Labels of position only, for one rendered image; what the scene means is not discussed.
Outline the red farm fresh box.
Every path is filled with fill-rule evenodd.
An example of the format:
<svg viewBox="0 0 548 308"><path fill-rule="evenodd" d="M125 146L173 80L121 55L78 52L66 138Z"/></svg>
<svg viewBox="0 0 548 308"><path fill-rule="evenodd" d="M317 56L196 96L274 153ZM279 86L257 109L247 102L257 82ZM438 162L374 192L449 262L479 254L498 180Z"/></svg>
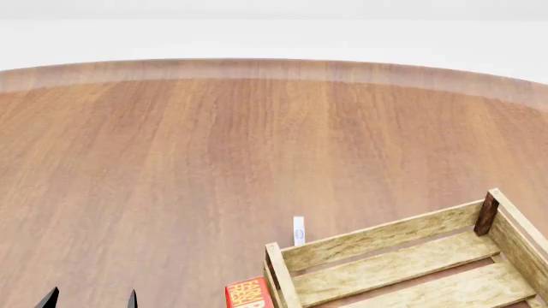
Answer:
<svg viewBox="0 0 548 308"><path fill-rule="evenodd" d="M227 308L275 308L263 276L225 287Z"/></svg>

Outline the wooden slatted crate tray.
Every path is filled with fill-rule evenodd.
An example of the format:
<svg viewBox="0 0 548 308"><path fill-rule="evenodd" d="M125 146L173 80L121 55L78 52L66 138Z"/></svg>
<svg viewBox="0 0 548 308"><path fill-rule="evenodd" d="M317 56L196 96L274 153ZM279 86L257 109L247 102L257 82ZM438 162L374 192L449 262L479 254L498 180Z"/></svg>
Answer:
<svg viewBox="0 0 548 308"><path fill-rule="evenodd" d="M274 308L313 308L476 261L342 308L548 308L548 239L498 189L484 199L302 246L265 247Z"/></svg>

